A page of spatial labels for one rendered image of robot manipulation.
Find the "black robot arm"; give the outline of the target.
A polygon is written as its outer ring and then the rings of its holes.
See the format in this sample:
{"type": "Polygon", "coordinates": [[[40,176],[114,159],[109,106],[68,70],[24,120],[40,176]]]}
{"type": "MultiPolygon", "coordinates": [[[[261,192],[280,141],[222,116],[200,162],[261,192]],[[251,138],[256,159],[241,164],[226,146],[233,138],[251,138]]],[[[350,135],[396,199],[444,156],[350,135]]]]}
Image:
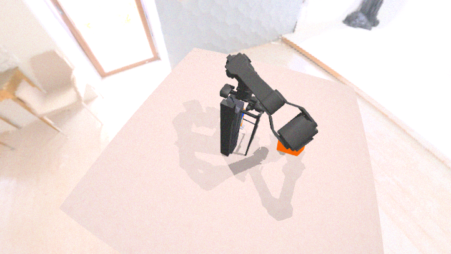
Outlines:
{"type": "Polygon", "coordinates": [[[226,59],[226,76],[235,78],[242,88],[250,89],[257,97],[260,101],[259,105],[269,116],[271,131],[287,150],[290,148],[291,151],[297,152],[313,140],[313,136],[318,133],[317,123],[304,107],[286,101],[277,89],[271,88],[254,70],[251,60],[244,53],[229,54],[226,59]],[[271,115],[285,103],[298,107],[301,113],[276,132],[271,115]]]}

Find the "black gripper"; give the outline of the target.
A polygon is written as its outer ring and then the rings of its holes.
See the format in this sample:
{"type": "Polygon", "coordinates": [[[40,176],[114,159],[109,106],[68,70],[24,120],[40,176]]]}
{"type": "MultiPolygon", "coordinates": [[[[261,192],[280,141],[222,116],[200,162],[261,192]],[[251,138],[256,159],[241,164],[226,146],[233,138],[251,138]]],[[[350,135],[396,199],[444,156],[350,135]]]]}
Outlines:
{"type": "Polygon", "coordinates": [[[237,91],[234,91],[233,89],[235,89],[235,86],[226,83],[220,90],[220,96],[226,99],[230,94],[231,97],[248,103],[245,108],[246,111],[255,110],[259,113],[261,111],[264,113],[264,110],[259,105],[260,101],[256,96],[252,96],[250,89],[242,88],[239,84],[236,87],[237,91]]]}

